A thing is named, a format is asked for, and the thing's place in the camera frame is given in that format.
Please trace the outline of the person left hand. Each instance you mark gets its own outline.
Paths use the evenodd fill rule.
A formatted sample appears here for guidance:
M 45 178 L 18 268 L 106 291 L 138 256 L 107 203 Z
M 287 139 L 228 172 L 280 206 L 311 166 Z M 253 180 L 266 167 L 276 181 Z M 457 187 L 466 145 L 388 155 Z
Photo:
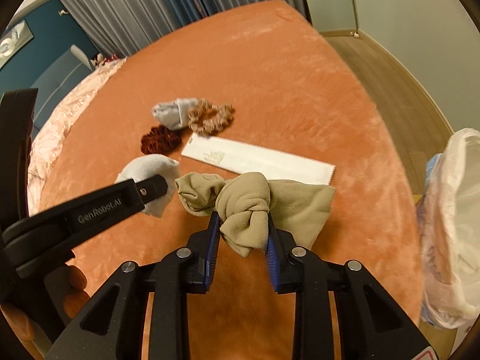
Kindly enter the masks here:
M 67 275 L 69 285 L 62 305 L 64 313 L 71 320 L 89 300 L 89 294 L 85 291 L 87 279 L 84 273 L 75 266 L 67 266 L 64 268 L 64 272 Z M 13 332 L 22 341 L 22 344 L 28 347 L 31 353 L 35 352 L 35 345 L 32 342 L 36 339 L 37 330 L 24 311 L 11 304 L 4 303 L 1 304 L 1 312 Z

